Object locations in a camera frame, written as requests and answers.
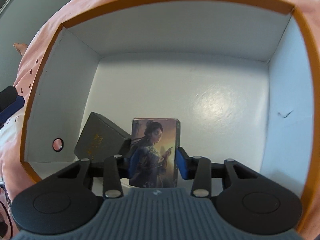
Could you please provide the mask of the black small box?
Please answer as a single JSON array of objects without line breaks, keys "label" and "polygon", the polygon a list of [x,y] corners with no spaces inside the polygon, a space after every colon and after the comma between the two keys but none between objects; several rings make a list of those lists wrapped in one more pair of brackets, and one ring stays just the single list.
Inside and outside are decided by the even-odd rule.
[{"label": "black small box", "polygon": [[130,149],[131,135],[98,113],[90,113],[74,154],[78,159],[88,158],[93,163],[103,162],[107,157],[126,154]]}]

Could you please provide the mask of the illustrated card box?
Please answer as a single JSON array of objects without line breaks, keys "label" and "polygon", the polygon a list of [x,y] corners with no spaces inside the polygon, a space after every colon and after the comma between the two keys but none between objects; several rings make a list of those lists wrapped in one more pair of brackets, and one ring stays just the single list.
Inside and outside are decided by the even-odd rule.
[{"label": "illustrated card box", "polygon": [[175,150],[180,145],[181,123],[174,118],[134,118],[130,147],[131,187],[176,187]]}]

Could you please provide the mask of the person's bare foot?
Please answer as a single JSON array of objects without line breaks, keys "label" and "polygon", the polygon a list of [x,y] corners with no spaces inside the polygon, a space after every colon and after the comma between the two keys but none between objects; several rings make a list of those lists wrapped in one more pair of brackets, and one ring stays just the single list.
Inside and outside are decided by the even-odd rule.
[{"label": "person's bare foot", "polygon": [[14,43],[13,46],[21,56],[23,56],[28,49],[28,45],[25,43]]}]

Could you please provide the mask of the orange cardboard box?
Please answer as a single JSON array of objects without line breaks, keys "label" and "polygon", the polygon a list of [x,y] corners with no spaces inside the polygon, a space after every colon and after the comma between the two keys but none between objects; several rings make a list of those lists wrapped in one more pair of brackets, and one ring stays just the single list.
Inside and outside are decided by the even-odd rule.
[{"label": "orange cardboard box", "polygon": [[319,54],[281,0],[117,0],[56,30],[25,111],[31,178],[74,158],[91,112],[126,131],[177,118],[182,145],[231,156],[311,202],[319,149]]}]

